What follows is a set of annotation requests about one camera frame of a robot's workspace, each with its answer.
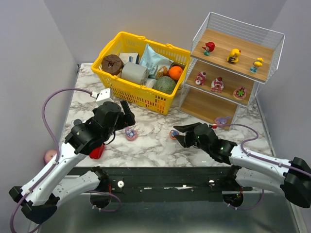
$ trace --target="yellow-haired figurine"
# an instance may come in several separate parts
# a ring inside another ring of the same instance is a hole
[[[257,69],[262,66],[263,59],[261,57],[257,58],[256,61],[253,62],[253,66],[249,69],[252,73],[256,73]]]
[[[231,50],[227,58],[227,62],[229,62],[230,64],[236,64],[239,61],[238,56],[240,56],[240,54],[241,54],[241,50],[239,49]]]

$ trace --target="red-haired figurine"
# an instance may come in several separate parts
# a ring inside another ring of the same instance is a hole
[[[215,44],[213,42],[205,43],[205,47],[202,47],[205,49],[204,55],[209,56],[210,52],[213,52],[215,49]]]

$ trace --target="gray floor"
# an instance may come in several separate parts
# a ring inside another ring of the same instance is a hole
[[[243,206],[259,198],[246,194]],[[92,210],[89,195],[65,203],[40,233],[298,233],[288,202],[273,193],[251,211],[235,211],[223,203],[124,203],[115,213]]]

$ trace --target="light blue snack bag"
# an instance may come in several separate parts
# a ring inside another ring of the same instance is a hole
[[[156,53],[149,44],[146,44],[139,64],[149,70],[148,78],[159,79],[162,76],[168,75],[168,70],[172,63],[173,61]]]

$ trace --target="basket rim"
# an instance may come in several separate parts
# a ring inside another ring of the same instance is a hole
[[[183,53],[186,53],[187,54],[187,61],[186,61],[186,64],[185,64],[185,69],[180,77],[180,79],[178,80],[175,88],[174,88],[174,91],[171,93],[171,94],[166,94],[164,92],[160,92],[160,91],[157,91],[157,90],[154,90],[152,88],[149,88],[149,87],[146,87],[144,85],[138,85],[136,83],[132,83],[130,81],[127,81],[127,80],[124,80],[122,78],[119,78],[117,75],[111,75],[105,71],[102,71],[99,69],[99,66],[101,64],[101,60],[102,60],[102,57],[106,54],[107,50],[109,50],[112,45],[114,44],[114,42],[119,38],[121,37],[122,35],[130,35],[130,36],[133,36],[133,37],[136,37],[138,39],[141,39],[145,42],[147,42],[148,44],[157,44],[157,45],[160,45],[160,46],[163,46],[163,47],[167,47],[169,49],[172,49],[172,50],[178,50],[180,52],[183,52]],[[155,42],[155,41],[152,41],[152,40],[148,40],[146,39],[145,36],[139,36],[139,35],[135,35],[135,34],[132,34],[132,33],[127,33],[127,32],[119,32],[111,41],[109,41],[107,43],[107,45],[103,48],[103,50],[100,52],[99,56],[97,57],[97,59],[94,61],[94,63],[91,65],[91,69],[94,73],[96,74],[102,74],[102,75],[105,75],[105,76],[109,76],[111,79],[114,79],[118,82],[121,82],[121,83],[124,83],[124,84],[127,84],[127,85],[131,85],[135,88],[141,88],[141,89],[144,89],[144,90],[148,90],[150,91],[151,93],[153,94],[156,94],[158,96],[161,96],[161,97],[166,97],[166,98],[172,98],[176,95],[176,92],[177,90],[179,89],[181,83],[184,81],[184,79],[186,78],[186,74],[187,74],[187,67],[189,65],[189,62],[190,62],[190,51],[189,50],[185,50],[185,49],[181,49],[179,47],[175,47],[171,44],[161,44],[161,43],[158,43],[158,42]]]

